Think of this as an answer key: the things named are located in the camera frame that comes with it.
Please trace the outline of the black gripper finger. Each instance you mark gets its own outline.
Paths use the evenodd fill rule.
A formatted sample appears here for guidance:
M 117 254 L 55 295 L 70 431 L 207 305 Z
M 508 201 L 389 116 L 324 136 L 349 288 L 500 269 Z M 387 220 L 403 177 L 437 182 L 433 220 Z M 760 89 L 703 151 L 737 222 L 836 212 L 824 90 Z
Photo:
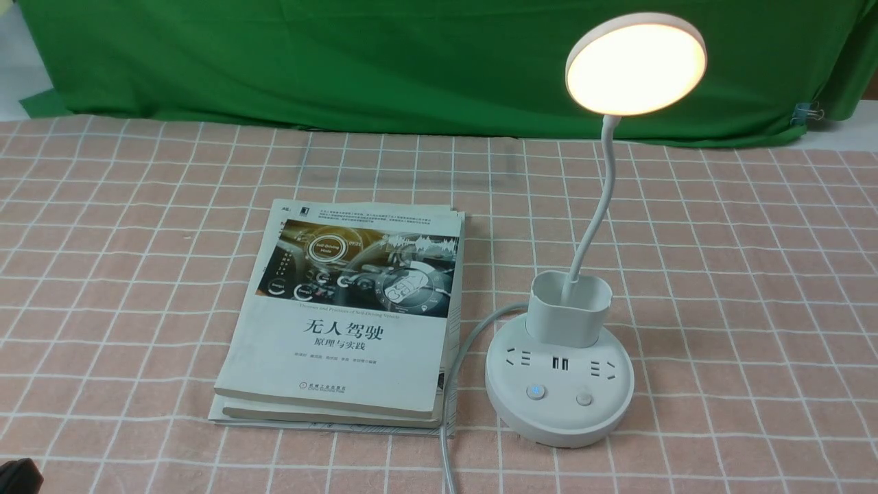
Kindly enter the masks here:
M 32 458 L 9 460 L 1 466 L 0 494 L 36 494 L 44 476 Z

